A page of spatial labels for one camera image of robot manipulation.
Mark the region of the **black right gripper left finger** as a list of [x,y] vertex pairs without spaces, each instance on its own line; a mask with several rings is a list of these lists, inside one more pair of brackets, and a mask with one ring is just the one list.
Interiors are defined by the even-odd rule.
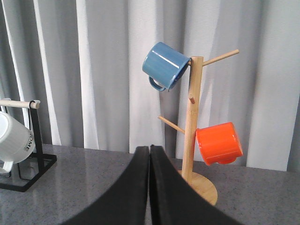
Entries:
[[137,147],[116,182],[65,225],[143,225],[148,198],[149,147]]

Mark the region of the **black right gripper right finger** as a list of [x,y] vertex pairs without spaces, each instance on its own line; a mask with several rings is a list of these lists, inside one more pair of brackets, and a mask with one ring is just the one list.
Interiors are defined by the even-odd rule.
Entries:
[[174,168],[163,147],[150,146],[150,207],[154,225],[239,225],[199,196]]

